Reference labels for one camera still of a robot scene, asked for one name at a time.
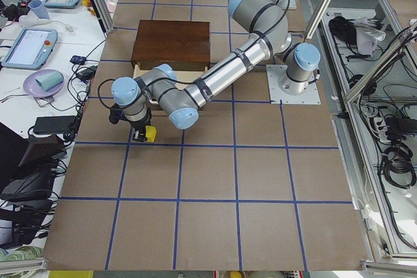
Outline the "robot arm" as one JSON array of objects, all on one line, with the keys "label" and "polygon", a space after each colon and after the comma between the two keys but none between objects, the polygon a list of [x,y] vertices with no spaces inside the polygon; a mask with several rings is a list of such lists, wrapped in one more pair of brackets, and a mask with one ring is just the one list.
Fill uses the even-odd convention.
[{"label": "robot arm", "polygon": [[255,65],[279,53],[284,54],[283,61],[287,64],[280,77],[281,90],[290,95],[301,94],[318,68],[321,54],[307,42],[293,47],[287,44],[286,12],[272,0],[230,0],[228,13],[249,33],[245,44],[183,89],[177,88],[177,76],[168,64],[156,66],[136,78],[116,79],[111,85],[115,103],[109,109],[109,121],[112,124],[127,121],[134,128],[133,138],[145,142],[152,118],[147,102],[154,99],[176,128],[186,130],[197,122],[199,109],[213,97]]}]

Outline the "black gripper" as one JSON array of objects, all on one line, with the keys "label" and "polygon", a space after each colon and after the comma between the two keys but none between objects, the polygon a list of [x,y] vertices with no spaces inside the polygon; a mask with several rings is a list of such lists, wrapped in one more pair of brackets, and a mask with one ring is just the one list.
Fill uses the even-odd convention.
[{"label": "black gripper", "polygon": [[137,121],[130,121],[131,126],[135,129],[132,140],[144,143],[146,141],[146,126],[151,125],[152,114],[147,113],[143,118]]}]

